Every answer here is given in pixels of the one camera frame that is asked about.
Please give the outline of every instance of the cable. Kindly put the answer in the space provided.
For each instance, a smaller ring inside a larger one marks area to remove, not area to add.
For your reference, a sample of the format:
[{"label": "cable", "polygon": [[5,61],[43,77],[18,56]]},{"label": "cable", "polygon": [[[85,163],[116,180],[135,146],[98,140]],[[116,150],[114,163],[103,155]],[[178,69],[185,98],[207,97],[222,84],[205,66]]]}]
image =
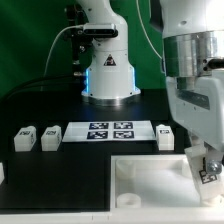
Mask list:
[{"label": "cable", "polygon": [[2,99],[0,100],[0,103],[6,101],[11,94],[14,94],[20,90],[23,90],[24,88],[29,88],[29,85],[35,84],[37,82],[44,82],[44,81],[48,81],[48,80],[57,80],[57,79],[64,79],[64,78],[72,78],[72,75],[59,75],[59,76],[51,76],[51,77],[41,77],[41,78],[36,78],[30,81],[27,81],[25,83],[22,83],[18,86],[16,86],[15,88],[13,88],[12,90],[10,90],[5,96],[2,97]]},{"label": "cable", "polygon": [[147,35],[147,32],[145,30],[145,27],[144,27],[144,24],[143,24],[143,21],[142,21],[142,16],[141,16],[141,12],[140,12],[140,8],[139,8],[139,2],[138,0],[136,0],[136,7],[137,7],[137,11],[138,11],[138,17],[139,17],[139,20],[140,20],[140,24],[141,24],[141,27],[143,29],[143,32],[145,34],[145,37],[147,39],[147,41],[149,42],[149,45],[151,46],[152,50],[154,51],[154,53],[162,60],[162,57],[161,55],[156,51],[156,49],[154,48],[151,40],[149,39],[148,35]]},{"label": "cable", "polygon": [[24,89],[28,89],[28,88],[36,88],[36,87],[43,87],[43,86],[59,86],[59,85],[67,85],[67,84],[72,84],[74,82],[63,82],[63,83],[52,83],[52,84],[40,84],[40,85],[33,85],[33,86],[24,86],[21,89],[15,90],[13,92],[10,92],[9,94],[7,94],[7,96],[4,97],[4,99],[2,99],[0,101],[0,103],[4,103],[5,101],[7,101],[10,97],[12,97],[15,93],[17,93],[18,91],[24,90]]},{"label": "cable", "polygon": [[69,26],[69,27],[66,27],[64,28],[63,30],[61,30],[57,36],[55,37],[52,45],[51,45],[51,48],[50,48],[50,51],[48,53],[48,57],[47,57],[47,61],[46,61],[46,65],[45,65],[45,70],[44,70],[44,77],[47,76],[47,70],[48,70],[48,66],[49,66],[49,62],[50,62],[50,58],[51,58],[51,55],[52,55],[52,52],[54,50],[54,47],[58,41],[58,39],[60,38],[61,34],[64,33],[66,30],[70,30],[70,29],[74,29],[74,28],[82,28],[83,25],[78,25],[78,26]]}]

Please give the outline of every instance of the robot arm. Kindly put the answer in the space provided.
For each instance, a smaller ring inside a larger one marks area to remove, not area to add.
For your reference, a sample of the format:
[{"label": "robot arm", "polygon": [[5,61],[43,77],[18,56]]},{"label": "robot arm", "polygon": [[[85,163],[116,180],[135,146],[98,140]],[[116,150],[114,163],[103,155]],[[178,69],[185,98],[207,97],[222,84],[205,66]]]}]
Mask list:
[{"label": "robot arm", "polygon": [[124,18],[111,8],[109,0],[77,0],[90,24],[84,33],[91,34],[110,26],[118,31],[114,38],[96,37],[93,40],[93,57],[87,69],[83,100],[97,105],[116,106],[132,101],[140,90],[135,87],[135,70],[128,61],[128,27]]},{"label": "robot arm", "polygon": [[186,149],[203,200],[224,193],[223,7],[221,0],[160,0],[158,9],[173,119],[204,141]]}]

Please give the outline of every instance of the black table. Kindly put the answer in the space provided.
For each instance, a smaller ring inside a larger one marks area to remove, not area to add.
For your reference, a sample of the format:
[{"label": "black table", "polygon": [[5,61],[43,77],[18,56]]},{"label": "black table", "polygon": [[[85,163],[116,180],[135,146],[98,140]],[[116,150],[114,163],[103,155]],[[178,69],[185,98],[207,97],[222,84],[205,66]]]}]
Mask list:
[{"label": "black table", "polygon": [[[170,125],[174,152],[159,151],[155,141],[61,143],[57,152],[41,152],[47,127],[68,122],[151,120],[153,128]],[[31,152],[15,152],[20,128],[35,126],[38,140]],[[110,210],[112,155],[182,154],[189,146],[185,129],[171,118],[165,90],[143,90],[137,103],[100,107],[83,103],[73,92],[22,92],[0,107],[0,213],[85,212]]]}]

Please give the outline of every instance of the green backdrop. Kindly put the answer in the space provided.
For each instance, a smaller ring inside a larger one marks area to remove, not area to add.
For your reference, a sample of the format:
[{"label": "green backdrop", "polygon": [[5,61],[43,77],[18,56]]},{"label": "green backdrop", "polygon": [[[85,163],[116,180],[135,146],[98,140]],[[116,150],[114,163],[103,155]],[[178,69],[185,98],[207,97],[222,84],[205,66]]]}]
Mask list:
[{"label": "green backdrop", "polygon": [[[147,33],[161,54],[161,34],[149,26],[149,1],[139,2]],[[0,97],[16,85],[43,75],[51,44],[56,34],[68,25],[64,8],[73,3],[72,0],[0,0]],[[129,61],[136,68],[137,86],[165,88],[161,62],[143,34],[135,0],[111,0],[111,5],[129,25]],[[69,72],[70,43],[59,40],[48,74]]]}]

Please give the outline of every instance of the black cable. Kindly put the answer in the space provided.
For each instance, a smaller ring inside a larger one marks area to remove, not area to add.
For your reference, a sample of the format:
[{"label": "black cable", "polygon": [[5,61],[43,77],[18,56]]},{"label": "black cable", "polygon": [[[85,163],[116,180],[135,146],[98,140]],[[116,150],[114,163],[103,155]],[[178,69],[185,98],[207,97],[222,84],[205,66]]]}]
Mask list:
[{"label": "black cable", "polygon": [[36,88],[36,87],[43,87],[43,86],[60,86],[60,85],[67,85],[67,84],[75,84],[74,82],[63,82],[63,83],[51,83],[51,84],[40,84],[40,85],[32,85],[32,86],[24,86],[21,89],[18,89],[17,91],[12,92],[11,94],[7,94],[7,97],[0,101],[0,103],[4,103],[7,101],[10,97],[12,97],[14,94],[16,94],[19,91],[22,91],[24,89],[28,88]]},{"label": "black cable", "polygon": [[37,82],[44,82],[44,81],[51,81],[51,80],[57,80],[57,79],[64,79],[64,78],[73,78],[72,75],[59,75],[59,76],[51,76],[51,77],[41,77],[41,78],[36,78],[30,81],[27,81],[25,83],[22,83],[18,86],[16,86],[15,88],[11,89],[7,94],[5,94],[2,99],[0,100],[0,103],[5,102],[6,100],[9,99],[9,97],[11,97],[14,93],[23,90],[24,88],[32,88],[32,87],[43,87],[46,86],[46,84],[40,84],[40,85],[36,85],[36,86],[29,86],[31,84],[37,83]]}]

